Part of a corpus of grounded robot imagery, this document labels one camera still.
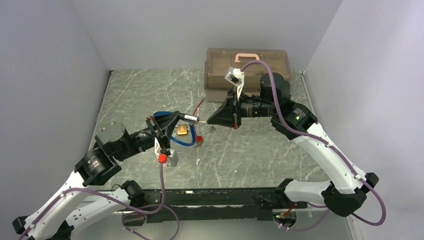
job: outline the gray marble surface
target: gray marble surface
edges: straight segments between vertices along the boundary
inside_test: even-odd
[[[96,127],[122,122],[129,133],[146,127],[146,117],[157,111],[193,113],[205,96],[203,69],[115,70],[100,110]],[[292,71],[291,96],[309,106],[305,88],[296,70]],[[206,120],[220,103],[207,102],[199,108]],[[276,187],[285,178],[321,182],[327,174],[300,147],[272,126],[269,117],[243,118],[239,129],[201,123],[198,133],[204,143],[198,148],[171,143],[178,152],[177,167],[164,168],[165,187],[239,188]],[[174,136],[190,142],[189,135]],[[160,188],[159,164],[152,149],[121,162],[122,170],[104,186],[135,180],[145,189]]]

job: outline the plastic storage box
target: plastic storage box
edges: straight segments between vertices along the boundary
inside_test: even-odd
[[[290,81],[290,64],[285,50],[264,49],[235,49],[235,48],[209,48],[204,64],[204,90],[206,100],[209,102],[223,102],[227,91],[233,85],[224,79],[229,67],[241,69],[252,60],[263,60],[269,64],[274,73],[279,73]],[[259,94],[259,80],[267,73],[261,64],[249,66],[244,71],[243,92]]]

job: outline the red wire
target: red wire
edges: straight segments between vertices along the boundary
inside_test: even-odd
[[[193,115],[196,115],[196,112],[198,111],[198,109],[199,109],[199,107],[200,107],[200,105],[203,103],[203,101],[205,100],[205,97],[203,97],[202,99],[201,99],[201,101],[199,102],[199,104],[196,106],[196,108],[194,109],[194,112],[193,112]],[[194,128],[194,134],[196,135],[196,137],[198,136],[198,134],[197,134],[197,132],[196,132],[196,127],[195,127],[195,125],[193,124],[193,128]]]
[[[288,209],[288,211],[284,211],[284,212],[280,213],[280,215],[286,215],[286,214],[290,213],[294,208],[295,208],[295,203],[293,202],[293,204]]]
[[[200,105],[203,103],[203,101],[204,101],[204,100],[205,100],[205,97],[203,97],[203,98],[201,99],[201,101],[199,102],[199,104],[196,106],[196,108],[194,109],[193,115],[195,115],[195,114],[196,114],[196,112],[198,111],[198,109],[199,109]]]

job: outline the white wall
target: white wall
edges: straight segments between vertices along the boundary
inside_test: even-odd
[[[87,151],[108,71],[70,1],[0,4],[0,239]]]
[[[207,48],[283,49],[305,69],[342,0],[72,0],[110,70],[203,68]]]
[[[358,166],[380,177],[384,225],[366,239],[423,239],[424,2],[344,0],[306,70],[316,114]],[[372,195],[358,213],[377,221]]]

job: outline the red clip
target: red clip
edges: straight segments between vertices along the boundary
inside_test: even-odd
[[[167,162],[167,158],[168,158],[168,155],[162,153],[162,154],[159,154],[159,158],[157,160],[159,160],[159,163],[164,164]]]
[[[200,135],[196,136],[196,143],[203,143],[203,137]]]

